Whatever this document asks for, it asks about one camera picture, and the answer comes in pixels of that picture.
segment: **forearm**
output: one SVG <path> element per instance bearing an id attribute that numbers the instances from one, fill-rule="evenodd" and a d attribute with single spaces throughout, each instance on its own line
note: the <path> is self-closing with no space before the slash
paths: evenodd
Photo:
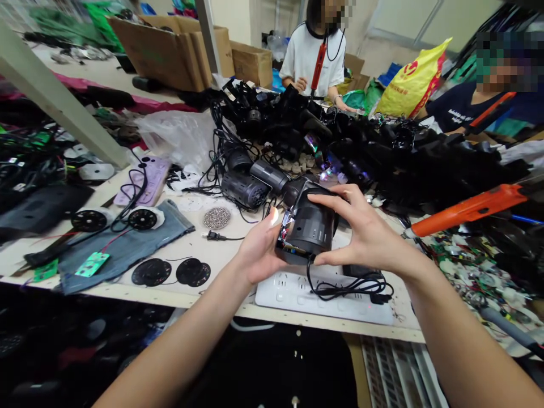
<path id="1" fill-rule="evenodd" d="M 333 105 L 336 105 L 336 97 L 340 95 L 338 93 L 338 88 L 336 86 L 330 87 L 327 90 L 327 96 L 329 97 L 330 101 L 333 103 Z"/>
<path id="2" fill-rule="evenodd" d="M 427 108 L 423 107 L 423 108 L 421 108 L 421 110 L 419 111 L 419 113 L 417 114 L 417 116 L 415 118 L 416 119 L 424 119 L 427 116 L 429 116 L 429 114 L 427 112 Z"/>
<path id="3" fill-rule="evenodd" d="M 456 134 L 456 133 L 461 133 L 461 134 L 464 134 L 466 132 L 466 128 L 464 128 L 463 126 L 460 127 L 459 129 L 456 129 L 454 131 L 451 131 L 451 132 L 447 132 L 446 135 L 451 135 L 451 134 Z"/>
<path id="4" fill-rule="evenodd" d="M 115 380 L 95 407 L 172 406 L 206 363 L 251 287 L 234 258 L 202 297 Z"/>
<path id="5" fill-rule="evenodd" d="M 544 394 L 486 332 L 440 270 L 423 256 L 405 280 L 452 407 L 544 406 Z"/>

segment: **white t-shirt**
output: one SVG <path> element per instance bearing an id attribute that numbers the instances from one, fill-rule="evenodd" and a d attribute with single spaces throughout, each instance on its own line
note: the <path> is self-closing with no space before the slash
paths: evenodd
<path id="1" fill-rule="evenodd" d="M 291 36 L 287 53 L 283 60 L 283 66 L 279 72 L 282 79 L 292 78 L 295 82 L 299 78 L 306 78 L 308 85 L 303 92 L 304 96 L 310 96 L 312 91 L 313 73 L 316 69 L 317 55 L 319 47 L 323 43 L 323 38 L 314 37 L 306 27 L 306 24 L 299 25 Z M 325 55 L 323 69 L 319 77 L 316 96 L 327 96 L 331 86 L 336 86 L 344 82 L 344 57 L 346 55 L 346 39 L 341 30 L 329 37 L 328 44 L 329 55 Z"/>

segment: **yellow plastic bag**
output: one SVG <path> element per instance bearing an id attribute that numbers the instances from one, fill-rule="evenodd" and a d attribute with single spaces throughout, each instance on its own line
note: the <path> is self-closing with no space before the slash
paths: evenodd
<path id="1" fill-rule="evenodd" d="M 415 117 L 438 87 L 450 41 L 422 50 L 414 62 L 403 67 L 385 89 L 376 113 Z"/>

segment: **red lanyard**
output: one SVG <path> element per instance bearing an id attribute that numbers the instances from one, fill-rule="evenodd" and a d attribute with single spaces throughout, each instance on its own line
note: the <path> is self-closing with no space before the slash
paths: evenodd
<path id="1" fill-rule="evenodd" d="M 505 93 L 497 102 L 495 102 L 488 110 L 486 110 L 484 113 L 482 113 L 478 118 L 474 120 L 470 124 L 471 128 L 477 128 L 480 123 L 482 123 L 489 115 L 491 115 L 493 112 L 496 111 L 496 109 L 501 106 L 503 103 L 508 102 L 510 99 L 512 99 L 514 96 L 516 96 L 517 92 L 507 92 Z"/>

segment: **denim fabric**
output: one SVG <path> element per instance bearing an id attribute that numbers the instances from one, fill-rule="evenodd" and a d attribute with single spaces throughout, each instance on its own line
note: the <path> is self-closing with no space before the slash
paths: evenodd
<path id="1" fill-rule="evenodd" d="M 110 258 L 90 278 L 77 276 L 75 272 L 93 252 L 100 252 L 118 233 L 108 229 L 65 252 L 58 264 L 62 292 L 74 294 L 117 278 L 159 248 L 194 231 L 194 225 L 178 211 L 173 201 L 165 200 L 158 208 L 164 212 L 164 224 L 148 231 L 130 231 L 116 239 L 106 250 Z"/>

